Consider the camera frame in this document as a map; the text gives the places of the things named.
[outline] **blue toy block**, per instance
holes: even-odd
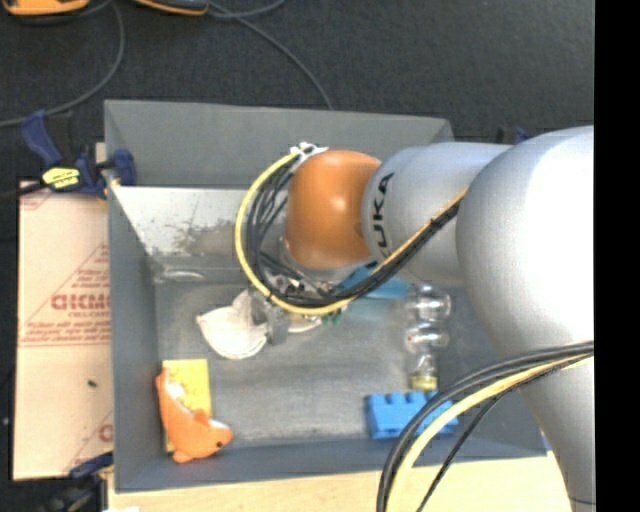
[[[347,288],[359,283],[371,275],[372,270],[360,267],[351,276],[338,285],[338,289]],[[370,291],[367,297],[370,299],[401,299],[409,291],[409,284],[399,277],[392,277],[383,284]]]
[[[423,393],[392,393],[390,395],[375,394],[366,398],[366,416],[369,434],[372,439],[389,439],[398,437],[402,429],[436,394],[435,391]],[[436,408],[418,427],[416,434],[420,434],[435,418],[451,407],[451,401]],[[442,429],[440,434],[448,434],[458,424],[458,418],[453,418]]]

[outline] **kuka logo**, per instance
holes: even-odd
[[[386,257],[389,254],[387,236],[384,232],[384,199],[387,194],[387,185],[393,177],[393,173],[387,174],[380,180],[376,197],[373,198],[373,230],[378,234],[377,241],[380,252]]]

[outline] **orange stuffed toy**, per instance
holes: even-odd
[[[227,425],[210,419],[202,409],[192,412],[180,403],[176,393],[180,384],[170,382],[167,368],[156,377],[156,387],[162,424],[175,447],[173,460],[182,464],[209,457],[231,442],[233,431]]]

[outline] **black cord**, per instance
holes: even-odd
[[[476,429],[476,427],[480,424],[480,422],[484,419],[484,417],[498,404],[498,402],[505,397],[506,395],[508,395],[509,393],[511,393],[512,391],[515,391],[516,389],[519,389],[523,386],[526,386],[527,384],[530,384],[536,380],[540,380],[543,377],[547,377],[549,375],[551,375],[552,373],[557,373],[558,371],[562,370],[563,368],[566,368],[569,365],[574,364],[575,361],[568,361],[562,365],[558,365],[555,366],[553,368],[549,368],[548,370],[541,372],[538,375],[534,375],[528,379],[523,380],[522,382],[518,382],[516,384],[514,384],[513,386],[511,386],[510,388],[506,389],[505,391],[503,391],[502,393],[499,393],[498,395],[494,396],[493,398],[491,398],[487,404],[485,404],[485,406],[476,414],[476,416],[473,418],[473,420],[471,421],[471,423],[469,423],[469,425],[467,425],[467,428],[464,430],[464,432],[462,433],[462,435],[460,436],[460,438],[458,439],[458,441],[456,442],[456,444],[454,445],[454,447],[451,449],[451,451],[449,452],[449,454],[447,455],[447,458],[444,460],[444,462],[442,463],[442,466],[440,467],[440,470],[438,471],[438,473],[436,474],[435,478],[433,479],[433,481],[431,482],[431,485],[429,486],[429,490],[427,491],[427,493],[425,494],[424,498],[422,499],[422,502],[420,503],[420,505],[418,506],[418,509],[416,512],[421,512],[422,510],[424,510],[424,508],[426,507],[427,503],[429,502],[429,499],[431,499],[431,496],[433,496],[433,493],[435,492],[436,488],[438,487],[438,484],[442,481],[442,479],[444,478],[444,475],[446,474],[447,470],[451,467],[451,464],[453,462],[453,460],[455,459],[456,455],[459,453],[460,449],[462,448],[462,446],[464,445],[464,443],[467,441],[467,439],[469,438],[469,436],[471,435],[471,433]]]
[[[433,413],[438,407],[442,406],[449,400],[457,400],[459,396],[471,392],[473,389],[487,385],[497,379],[513,375],[520,371],[533,368],[546,362],[557,361],[562,358],[572,356],[588,357],[593,354],[593,341],[585,343],[577,343],[563,347],[554,347],[550,349],[538,350],[533,353],[527,353],[514,358],[506,359],[487,368],[474,371],[468,376],[457,381],[447,390],[438,392],[429,400],[429,402],[411,419],[407,426],[402,430],[393,448],[391,449],[387,460],[384,464],[380,483],[378,487],[378,495],[376,499],[377,512],[386,510],[387,499],[391,482],[398,470],[402,459],[409,448],[413,437],[425,418]]]
[[[112,7],[112,9],[113,9],[113,12],[115,13],[116,21],[118,23],[118,28],[119,28],[119,32],[120,32],[120,39],[119,39],[119,45],[118,45],[118,54],[116,55],[116,58],[113,61],[113,64],[111,65],[111,68],[109,69],[107,74],[104,76],[104,78],[102,78],[102,80],[100,80],[100,82],[98,82],[97,85],[95,85],[94,87],[89,89],[84,94],[78,96],[77,98],[75,98],[75,99],[73,99],[73,100],[71,100],[71,101],[69,101],[67,103],[62,103],[61,105],[57,105],[55,107],[46,109],[45,110],[45,114],[46,115],[60,114],[62,112],[66,112],[67,110],[71,110],[72,108],[80,105],[81,103],[84,103],[86,100],[91,98],[93,95],[95,95],[98,92],[100,92],[107,85],[109,80],[111,80],[111,78],[113,77],[115,72],[120,67],[120,63],[122,62],[122,58],[124,56],[124,51],[125,51],[125,47],[126,47],[126,37],[125,37],[124,23],[122,21],[122,14],[120,13],[120,8],[116,5],[116,2],[114,2],[113,0],[107,0],[106,2],[104,2],[104,4],[100,4],[99,6],[96,6],[94,9],[89,10],[89,11],[83,13],[83,14],[85,16],[91,15],[91,14],[95,14],[96,12],[99,12],[102,9],[104,9],[105,7],[107,7],[107,5],[110,5]],[[14,119],[7,119],[7,120],[4,120],[4,121],[0,121],[0,129],[9,128],[9,127],[13,127],[13,126],[19,126],[24,122],[25,119],[26,119],[26,117],[17,117],[17,118],[14,118]]]
[[[272,294],[280,300],[290,304],[304,307],[321,308],[344,299],[358,299],[376,288],[382,286],[409,261],[440,229],[457,215],[462,198],[450,205],[440,216],[432,219],[432,222],[424,228],[416,239],[409,244],[393,260],[383,264],[375,273],[355,283],[347,289],[336,291],[332,294],[320,294],[321,296],[291,295],[274,289],[265,274],[262,255],[262,242],[271,227],[271,224],[286,204],[286,198],[276,206],[276,196],[288,184],[293,177],[290,172],[291,165],[283,166],[274,172],[260,189],[256,192],[247,216],[247,228],[245,231],[245,246],[248,255],[248,263],[256,277],[271,290]]]
[[[222,14],[229,16],[229,19],[231,19],[233,21],[237,21],[238,23],[241,23],[242,25],[244,25],[248,29],[250,29],[253,32],[255,32],[256,34],[258,34],[260,37],[262,37],[264,40],[266,40],[272,46],[276,47],[281,53],[283,53],[288,59],[290,59],[307,76],[307,78],[309,80],[311,80],[311,83],[314,85],[314,87],[318,90],[318,92],[322,96],[322,99],[324,100],[327,108],[329,110],[333,110],[333,104],[331,103],[331,100],[329,99],[329,96],[325,92],[324,87],[322,87],[322,84],[320,84],[320,81],[309,70],[309,68],[307,68],[307,66],[305,66],[304,63],[300,59],[298,59],[298,57],[296,57],[291,50],[289,50],[289,48],[284,46],[277,39],[275,39],[273,36],[271,36],[270,34],[265,32],[264,30],[262,30],[260,27],[258,27],[256,25],[254,25],[253,23],[245,20],[244,17],[243,17],[244,16],[243,13],[233,13],[229,9],[227,9],[227,8],[217,4],[215,2],[212,2],[212,1],[209,1],[209,5],[211,7],[213,7],[214,9],[217,9],[219,11],[218,13],[216,13],[215,11],[212,11],[211,9],[208,9],[207,10],[207,14],[209,16],[211,16],[213,18],[217,18],[218,16],[220,16],[220,12],[221,12]]]
[[[211,13],[211,16],[213,16],[214,18],[218,19],[218,20],[233,20],[236,21],[237,18],[248,18],[249,16],[258,16],[259,14],[266,14],[268,12],[271,12],[275,9],[277,9],[278,7],[280,7],[281,5],[283,5],[287,0],[277,0],[276,2],[273,2],[272,4],[266,5],[264,7],[258,7],[256,9],[252,9],[250,11],[240,11],[240,12],[215,12],[215,13]]]

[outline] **yellow block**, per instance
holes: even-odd
[[[184,395],[178,400],[191,411],[202,409],[212,417],[211,392],[209,391],[209,367],[206,359],[167,359],[162,367],[169,369],[170,381],[179,383]],[[169,439],[166,439],[167,452],[174,450]]]

